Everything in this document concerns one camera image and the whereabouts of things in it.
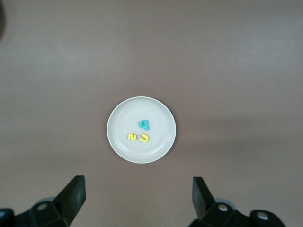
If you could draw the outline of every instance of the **white plate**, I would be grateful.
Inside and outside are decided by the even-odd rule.
[[[134,163],[149,163],[170,150],[176,137],[176,123],[163,103],[149,97],[133,97],[112,111],[107,137],[120,157]]]

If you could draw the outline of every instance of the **table surface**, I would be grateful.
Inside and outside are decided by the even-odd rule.
[[[303,218],[303,2],[3,0],[0,207],[17,214],[85,175],[72,226],[186,227],[192,178],[245,215]],[[163,102],[167,155],[123,160],[107,120]]]

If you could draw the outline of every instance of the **metal screw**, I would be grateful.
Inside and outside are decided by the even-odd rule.
[[[265,221],[268,220],[268,216],[267,216],[266,213],[258,212],[257,216],[258,216],[259,219],[262,219],[262,220],[265,220]]]
[[[219,208],[220,211],[223,211],[223,212],[228,211],[227,206],[225,206],[224,204],[220,204],[220,205],[218,206],[218,208]]]
[[[37,210],[44,210],[47,207],[46,203],[42,203],[41,205],[38,206]]]

